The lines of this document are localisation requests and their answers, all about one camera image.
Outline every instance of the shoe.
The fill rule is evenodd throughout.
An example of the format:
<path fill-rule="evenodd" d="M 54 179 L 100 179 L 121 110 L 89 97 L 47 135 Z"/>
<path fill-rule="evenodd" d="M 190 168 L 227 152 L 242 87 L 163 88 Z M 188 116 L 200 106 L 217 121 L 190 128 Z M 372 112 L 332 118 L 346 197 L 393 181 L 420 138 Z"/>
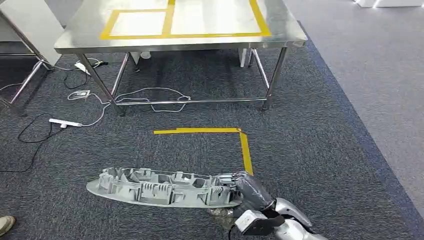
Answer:
<path fill-rule="evenodd" d="M 0 236 L 7 233 L 15 224 L 15 221 L 13 216 L 0 217 Z"/>

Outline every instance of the gray floor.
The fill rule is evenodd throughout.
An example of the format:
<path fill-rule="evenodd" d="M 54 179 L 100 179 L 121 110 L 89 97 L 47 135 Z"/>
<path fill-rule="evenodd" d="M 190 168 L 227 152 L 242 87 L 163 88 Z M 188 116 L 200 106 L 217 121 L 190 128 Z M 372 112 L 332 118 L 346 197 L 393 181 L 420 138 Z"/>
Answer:
<path fill-rule="evenodd" d="M 424 216 L 424 8 L 284 2 Z"/>
<path fill-rule="evenodd" d="M 277 53 L 275 49 L 260 51 L 269 73 Z M 125 117 L 108 109 L 99 124 L 58 134 L 41 149 L 27 173 L 0 173 L 0 213 L 18 219 L 3 238 L 224 239 L 225 230 L 202 210 L 116 202 L 88 193 L 85 183 L 100 169 L 111 166 L 199 174 L 238 171 L 243 165 L 236 135 L 153 135 L 153 130 L 239 127 L 247 133 L 256 177 L 274 196 L 285 197 L 304 210 L 315 229 L 329 239 L 410 240 L 413 235 L 422 239 L 422 232 L 411 231 L 404 209 L 392 200 L 367 157 L 369 152 L 359 144 L 332 91 L 334 87 L 314 61 L 317 54 L 311 42 L 308 48 L 290 51 L 274 106 L 265 112 L 255 103 L 188 105 L 180 113 L 131 107 Z M 93 57 L 110 62 L 122 58 L 107 54 Z M 75 61 L 64 56 L 58 65 L 71 67 Z M 0 62 L 5 68 L 9 64 L 14 63 Z M 193 99 L 264 93 L 256 68 L 237 67 L 236 50 L 156 53 L 140 65 L 140 73 L 127 67 L 122 93 L 153 86 L 170 87 Z M 98 72 L 111 86 L 118 68 L 111 64 Z M 2 83 L 18 71 L 3 70 Z M 55 71 L 42 82 L 33 81 L 22 96 L 20 104 L 27 102 L 29 117 L 16 117 L 6 110 L 0 114 L 2 170 L 20 170 L 30 164 L 37 145 L 20 143 L 16 137 L 35 116 L 51 113 L 58 119 L 85 124 L 99 116 L 101 107 L 95 99 L 66 100 L 72 92 L 63 85 L 66 75 L 69 84 L 84 81 L 82 72 Z M 99 92 L 93 82 L 80 89 Z M 146 92 L 143 96 L 176 97 L 165 92 Z M 24 138 L 42 138 L 48 130 L 47 118 L 29 128 Z M 417 220 L 415 225 L 420 227 L 422 222 Z M 242 238 L 239 233 L 233 238 L 254 239 Z"/>

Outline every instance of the yellow tape outline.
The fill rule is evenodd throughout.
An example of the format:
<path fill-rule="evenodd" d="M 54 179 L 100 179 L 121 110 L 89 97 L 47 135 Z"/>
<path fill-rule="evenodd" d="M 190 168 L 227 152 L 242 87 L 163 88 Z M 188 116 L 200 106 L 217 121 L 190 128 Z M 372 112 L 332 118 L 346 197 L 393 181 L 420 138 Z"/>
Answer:
<path fill-rule="evenodd" d="M 270 37 L 271 32 L 267 26 L 264 16 L 258 6 L 257 0 L 249 0 L 253 15 L 259 26 L 260 32 L 238 32 L 238 33 L 206 33 L 206 34 L 171 34 L 172 22 L 176 0 L 168 0 L 166 9 L 134 9 L 134 10 L 112 10 L 109 20 L 104 26 L 99 38 L 101 40 L 131 40 L 131 39 L 189 39 L 189 38 L 219 38 L 219 37 Z M 111 36 L 111 31 L 121 13 L 162 13 L 165 12 L 165 19 L 161 35 L 127 35 Z"/>
<path fill-rule="evenodd" d="M 235 127 L 180 127 L 173 130 L 154 130 L 153 134 L 193 134 L 193 133 L 238 133 L 241 142 L 241 155 L 244 170 L 253 176 L 251 154 L 249 151 L 248 136 L 240 128 Z"/>

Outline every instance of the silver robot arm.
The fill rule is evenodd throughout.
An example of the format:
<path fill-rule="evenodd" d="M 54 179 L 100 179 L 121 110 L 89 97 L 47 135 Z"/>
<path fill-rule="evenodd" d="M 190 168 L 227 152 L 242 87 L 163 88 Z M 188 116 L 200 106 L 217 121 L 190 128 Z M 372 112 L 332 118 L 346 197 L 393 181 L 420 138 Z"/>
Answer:
<path fill-rule="evenodd" d="M 235 226 L 246 236 L 274 234 L 278 240 L 327 240 L 314 233 L 308 217 L 291 202 L 273 198 L 245 171 L 217 176 L 224 185 L 235 185 L 243 203 L 233 210 Z"/>

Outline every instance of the wall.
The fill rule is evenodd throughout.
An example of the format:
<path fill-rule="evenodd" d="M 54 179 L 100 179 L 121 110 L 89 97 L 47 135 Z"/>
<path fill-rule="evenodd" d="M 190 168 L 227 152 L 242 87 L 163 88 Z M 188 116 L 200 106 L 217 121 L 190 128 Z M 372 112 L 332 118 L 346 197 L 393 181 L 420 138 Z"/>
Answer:
<path fill-rule="evenodd" d="M 83 0 L 45 0 L 45 2 L 59 20 L 60 24 L 66 26 L 68 21 L 80 7 L 81 3 L 83 3 Z"/>
<path fill-rule="evenodd" d="M 20 41 L 19 37 L 7 25 L 7 23 L 0 18 L 0 42 L 16 42 Z"/>

